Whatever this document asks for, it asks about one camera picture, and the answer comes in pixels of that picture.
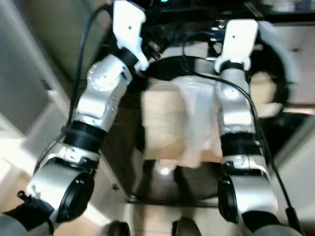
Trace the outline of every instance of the plastic bag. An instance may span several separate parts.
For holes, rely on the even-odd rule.
[[[216,82],[195,76],[178,77],[172,82],[179,88],[188,114],[186,148],[179,165],[197,168],[202,161],[221,162]]]

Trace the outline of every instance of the black joint ring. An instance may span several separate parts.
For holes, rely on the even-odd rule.
[[[244,65],[242,63],[231,62],[230,60],[228,60],[222,63],[220,67],[220,73],[222,73],[226,69],[231,69],[231,68],[244,70]]]
[[[65,134],[75,134],[75,135],[78,135],[78,136],[90,139],[92,141],[95,141],[95,142],[97,142],[99,144],[103,143],[103,139],[96,138],[94,135],[82,132],[80,130],[72,129],[72,128],[67,127],[67,126],[64,126],[62,128],[62,132],[64,132]]]
[[[49,218],[47,219],[46,222],[47,222],[48,228],[49,228],[49,235],[53,236],[54,232],[55,232],[54,225]]]

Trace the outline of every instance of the silver robot arm segment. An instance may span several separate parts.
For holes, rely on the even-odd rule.
[[[258,23],[232,20],[226,28],[222,55],[215,69],[247,94],[246,71]],[[251,108],[245,96],[230,85],[218,83],[221,102],[220,139],[223,153],[219,182],[219,210],[225,220],[239,225],[242,235],[300,235],[277,219],[278,202],[270,185],[265,157],[256,138]]]
[[[132,80],[130,68],[149,65],[141,51],[144,21],[145,14],[137,6],[115,1],[113,29],[120,50],[89,70],[87,88],[71,125],[63,128],[63,140],[41,161],[25,192],[18,193],[25,203],[0,214],[0,235],[52,235],[61,223],[84,212],[94,189],[100,145]]]

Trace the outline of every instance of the floor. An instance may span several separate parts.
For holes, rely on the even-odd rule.
[[[134,236],[170,236],[173,221],[181,216],[194,219],[203,236],[238,235],[236,226],[227,223],[217,208],[128,205],[126,209],[126,221]]]
[[[1,205],[1,211],[10,210],[22,201],[16,197],[17,191],[25,189],[28,176],[20,175]],[[181,216],[193,218],[203,236],[236,236],[236,227],[225,222],[218,209],[214,208],[177,208],[164,206],[126,205],[125,220],[133,236],[170,236],[172,222]],[[76,220],[62,224],[54,236],[95,236],[100,227],[81,216]]]
[[[6,212],[10,209],[17,207],[22,203],[22,200],[16,197],[16,193],[25,189],[29,182],[29,177],[25,174],[19,176],[16,184],[10,189],[4,204],[1,205],[1,212]],[[89,219],[81,216],[76,220],[62,224],[54,233],[54,236],[95,236],[99,231],[99,226],[92,223]]]

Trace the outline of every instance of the white surface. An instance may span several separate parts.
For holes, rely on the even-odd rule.
[[[255,20],[231,20],[227,23],[222,54],[215,63],[216,72],[225,61],[243,63],[244,69],[251,67],[250,55],[254,47],[258,23]]]
[[[280,175],[287,189],[293,207],[295,207],[301,221],[315,220],[315,188],[314,188],[314,166],[315,166],[315,132],[309,136],[305,135],[300,145],[290,150],[287,145],[285,163],[280,168]],[[284,210],[287,208],[280,186],[272,176],[271,184],[278,196],[280,217],[286,220]]]
[[[0,139],[0,156],[25,173],[32,175],[36,159],[24,149],[24,139]]]
[[[113,32],[117,39],[117,46],[131,51],[139,60],[141,70],[146,70],[149,66],[141,49],[140,32],[145,21],[146,15],[134,4],[126,0],[114,2]]]
[[[62,126],[66,123],[65,117],[57,104],[51,102],[34,121],[23,143],[23,146],[34,155],[34,159],[37,159],[50,142],[60,134]]]
[[[23,133],[12,122],[0,112],[0,138],[21,138]]]
[[[113,184],[118,184],[118,182],[111,174],[111,170],[108,168],[108,164],[102,154],[94,180],[94,192],[84,215],[100,226],[112,220],[122,221],[126,201],[121,191],[112,189]]]
[[[293,94],[295,103],[315,104],[315,27],[308,28],[304,44],[297,55],[301,77]]]
[[[308,33],[314,29],[314,26],[276,26],[281,40],[290,51],[300,49],[307,40]]]
[[[0,157],[0,210],[7,193],[16,181],[19,170]]]
[[[125,221],[134,236],[170,236],[173,221],[181,216],[193,219],[202,236],[235,236],[237,227],[227,223],[217,208],[126,206]]]

